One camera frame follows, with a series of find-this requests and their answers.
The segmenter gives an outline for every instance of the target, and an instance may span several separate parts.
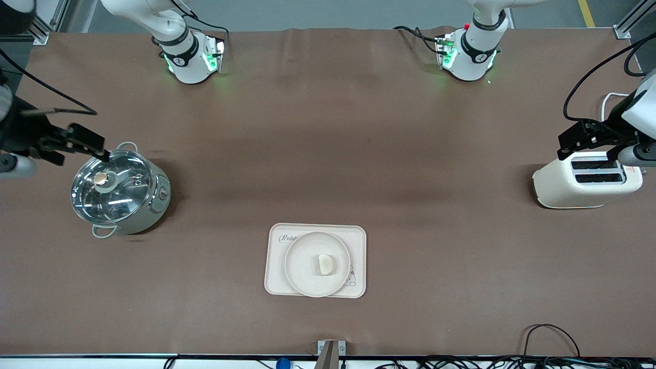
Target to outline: white robotic arm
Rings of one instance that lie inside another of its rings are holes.
[[[656,167],[656,70],[614,107],[608,119],[584,119],[558,136],[558,157],[605,145],[614,146],[609,160],[627,166]]]
[[[0,0],[0,35],[25,32],[31,26],[35,13],[35,0]],[[0,54],[16,69],[33,78],[1,49]],[[33,175],[36,172],[36,164],[32,158],[63,165],[64,155],[61,152],[80,152],[100,160],[109,159],[109,152],[103,147],[103,137],[76,123],[72,123],[67,129],[51,125],[45,114],[48,111],[57,112],[64,109],[39,110],[15,96],[5,85],[6,81],[0,68],[0,179]],[[79,101],[61,92],[59,94],[85,108],[82,113],[96,114],[93,109]]]
[[[181,0],[100,0],[110,13],[139,24],[155,37],[178,80],[202,82],[219,70],[224,42],[190,30],[183,17],[172,10],[173,1]]]
[[[467,0],[474,8],[469,28],[445,35],[439,42],[439,65],[463,81],[475,81],[492,67],[501,37],[508,29],[505,8],[530,7],[547,0]]]

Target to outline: blue object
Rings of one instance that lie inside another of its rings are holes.
[[[291,369],[291,361],[286,357],[281,357],[276,361],[276,369]]]

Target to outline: metal bracket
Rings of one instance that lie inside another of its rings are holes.
[[[629,31],[627,32],[622,32],[619,30],[616,24],[613,25],[613,31],[615,31],[615,38],[617,39],[630,39],[631,38],[631,33]]]
[[[332,340],[323,339],[321,341],[317,341],[317,355],[321,354],[321,350],[323,350],[323,346],[326,344],[326,341]],[[346,355],[346,341],[337,341],[337,345],[339,346],[339,356]]]
[[[48,43],[48,38],[50,37],[52,28],[37,15],[34,17],[34,21],[28,29],[28,32],[34,37],[32,45],[43,46]]]
[[[639,0],[633,9],[613,26],[617,39],[631,38],[629,31],[645,16],[656,9],[656,0]]]

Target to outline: pot lid knob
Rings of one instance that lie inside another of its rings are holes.
[[[96,173],[96,175],[93,176],[93,183],[96,184],[96,186],[102,186],[107,183],[109,178],[110,177],[107,175],[107,173],[101,171],[100,173]]]

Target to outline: green led light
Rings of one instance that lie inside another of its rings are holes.
[[[490,63],[487,65],[487,69],[492,68],[492,63],[494,63],[494,57],[497,55],[497,52],[495,51],[492,56],[490,56]]]
[[[166,60],[166,64],[169,65],[169,72],[174,73],[173,67],[171,66],[171,62],[169,61],[169,57],[167,57],[166,54],[164,54],[164,60]]]
[[[205,57],[205,63],[207,64],[207,69],[209,69],[210,72],[215,71],[218,68],[216,65],[216,58],[211,54],[207,55],[203,53],[203,56]]]
[[[442,66],[444,66],[444,68],[447,69],[452,67],[453,61],[455,60],[456,56],[457,53],[455,52],[455,48],[453,48],[453,50],[449,54],[444,56],[444,61],[442,62]]]

